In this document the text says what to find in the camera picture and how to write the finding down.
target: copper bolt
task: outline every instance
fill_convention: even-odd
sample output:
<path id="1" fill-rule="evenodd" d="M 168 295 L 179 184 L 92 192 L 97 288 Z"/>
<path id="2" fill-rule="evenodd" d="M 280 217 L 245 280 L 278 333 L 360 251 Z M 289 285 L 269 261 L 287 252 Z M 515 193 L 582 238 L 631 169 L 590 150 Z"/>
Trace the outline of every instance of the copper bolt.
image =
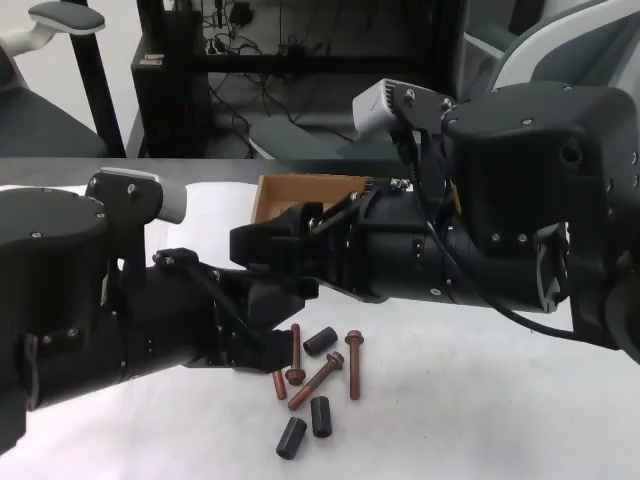
<path id="1" fill-rule="evenodd" d="M 296 393 L 295 397 L 289 401 L 289 410 L 295 410 L 298 408 L 302 402 L 309 398 L 311 393 L 320 386 L 331 372 L 334 370 L 342 370 L 343 363 L 344 357 L 338 352 L 328 353 L 327 363 L 325 363 L 324 366 L 318 370 L 318 373 L 316 373 L 313 378 L 309 380 L 304 387 L 302 387 L 302 390 Z"/>
<path id="2" fill-rule="evenodd" d="M 300 368 L 300 325 L 294 323 L 291 325 L 291 332 L 293 333 L 293 365 L 289 370 L 285 372 L 287 381 L 297 387 L 302 385 L 302 381 L 307 374 Z"/>
<path id="3" fill-rule="evenodd" d="M 360 345 L 364 342 L 364 337 L 358 330 L 351 330 L 344 337 L 344 341 L 349 345 L 349 396 L 351 400 L 360 398 Z"/>
<path id="4" fill-rule="evenodd" d="M 276 387 L 276 396 L 278 400 L 284 400 L 287 398 L 287 389 L 284 386 L 284 379 L 282 378 L 282 372 L 278 370 L 271 374 L 273 376 L 273 385 Z"/>

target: black robotic arm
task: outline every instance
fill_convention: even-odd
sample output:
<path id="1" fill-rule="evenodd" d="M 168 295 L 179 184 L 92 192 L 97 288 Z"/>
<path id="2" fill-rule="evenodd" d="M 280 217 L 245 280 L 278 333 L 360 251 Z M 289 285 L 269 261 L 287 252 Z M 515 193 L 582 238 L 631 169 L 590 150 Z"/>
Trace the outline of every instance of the black robotic arm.
<path id="1" fill-rule="evenodd" d="M 403 84 L 391 95 L 410 181 L 371 180 L 327 211 L 305 203 L 235 229 L 231 259 L 245 271 L 182 249 L 146 267 L 144 225 L 186 208 L 153 175 L 103 170 L 85 196 L 0 192 L 0 453 L 27 409 L 174 365 L 289 365 L 290 333 L 273 329 L 319 284 L 367 302 L 489 305 L 640 363 L 633 100 L 555 83 L 459 105 Z M 567 297 L 570 332 L 514 312 L 550 313 Z"/>

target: brown cardboard box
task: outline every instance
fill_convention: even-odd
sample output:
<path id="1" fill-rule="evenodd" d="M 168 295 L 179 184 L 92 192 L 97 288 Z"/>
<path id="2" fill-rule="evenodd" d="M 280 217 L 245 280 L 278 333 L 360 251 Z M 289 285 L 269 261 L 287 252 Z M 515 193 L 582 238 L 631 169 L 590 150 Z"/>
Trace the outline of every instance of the brown cardboard box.
<path id="1" fill-rule="evenodd" d="M 251 221 L 266 222 L 302 202 L 322 202 L 326 210 L 351 192 L 364 191 L 366 181 L 342 175 L 262 175 Z"/>

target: bolt head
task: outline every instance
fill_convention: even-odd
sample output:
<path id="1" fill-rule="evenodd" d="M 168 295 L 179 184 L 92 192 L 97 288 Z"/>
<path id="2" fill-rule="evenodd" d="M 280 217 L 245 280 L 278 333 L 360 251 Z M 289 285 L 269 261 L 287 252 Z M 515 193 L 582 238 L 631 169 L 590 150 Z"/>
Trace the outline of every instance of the bolt head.
<path id="1" fill-rule="evenodd" d="M 347 333 L 347 336 L 344 337 L 344 341 L 347 345 L 351 345 L 352 343 L 362 345 L 362 343 L 364 342 L 364 337 L 359 330 L 351 330 L 349 333 Z"/>
<path id="2" fill-rule="evenodd" d="M 297 387 L 298 385 L 302 385 L 304 377 L 306 377 L 307 374 L 301 368 L 290 368 L 284 373 L 284 376 L 287 378 L 287 382 Z"/>
<path id="3" fill-rule="evenodd" d="M 342 370 L 344 357 L 338 352 L 327 353 L 327 361 L 333 363 L 338 370 Z"/>

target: chair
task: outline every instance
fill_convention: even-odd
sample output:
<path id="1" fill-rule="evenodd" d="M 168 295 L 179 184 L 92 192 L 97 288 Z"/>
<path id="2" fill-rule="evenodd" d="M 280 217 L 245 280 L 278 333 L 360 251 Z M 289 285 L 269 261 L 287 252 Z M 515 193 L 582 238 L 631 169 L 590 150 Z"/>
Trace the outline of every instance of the chair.
<path id="1" fill-rule="evenodd" d="M 506 85 L 548 80 L 618 86 L 640 102 L 640 91 L 636 91 L 640 90 L 639 12 L 640 0 L 590 0 L 543 18 L 520 37 L 493 27 L 467 31 L 455 62 L 460 79 L 458 100 Z M 474 48 L 484 58 L 470 72 L 468 66 L 473 62 L 467 57 Z M 341 151 L 286 121 L 266 118 L 255 122 L 249 138 L 266 158 L 344 158 Z M 366 140 L 349 148 L 355 151 L 360 142 Z M 370 156 L 364 149 L 360 158 L 375 160 L 381 151 Z"/>
<path id="2" fill-rule="evenodd" d="M 0 157 L 107 156 L 106 145 L 96 133 L 29 90 L 14 61 L 44 47 L 56 33 L 98 32 L 105 26 L 104 17 L 63 2 L 42 3 L 28 13 L 33 27 L 0 32 Z"/>

